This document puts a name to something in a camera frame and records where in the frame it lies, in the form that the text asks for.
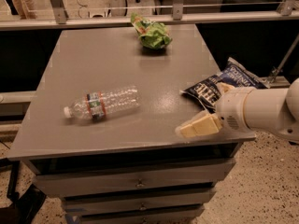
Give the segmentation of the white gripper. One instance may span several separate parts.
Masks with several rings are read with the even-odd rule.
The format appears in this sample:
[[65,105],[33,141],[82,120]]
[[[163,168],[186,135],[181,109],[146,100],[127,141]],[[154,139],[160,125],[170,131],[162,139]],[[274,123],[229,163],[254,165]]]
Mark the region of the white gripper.
[[175,129],[178,136],[193,138],[212,135],[218,133],[222,129],[222,125],[231,132],[250,132],[250,128],[245,122],[244,107],[248,95],[255,91],[255,88],[234,88],[233,85],[224,82],[219,82],[217,88],[223,94],[215,104],[217,115],[210,114],[208,111],[199,112]]

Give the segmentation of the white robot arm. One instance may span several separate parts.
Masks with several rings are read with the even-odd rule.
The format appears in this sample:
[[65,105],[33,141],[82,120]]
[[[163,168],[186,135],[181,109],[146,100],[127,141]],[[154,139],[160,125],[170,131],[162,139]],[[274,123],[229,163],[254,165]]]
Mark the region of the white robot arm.
[[216,102],[214,114],[201,111],[176,128],[176,134],[184,138],[215,135],[220,131],[264,131],[298,144],[298,80],[281,89],[231,87]]

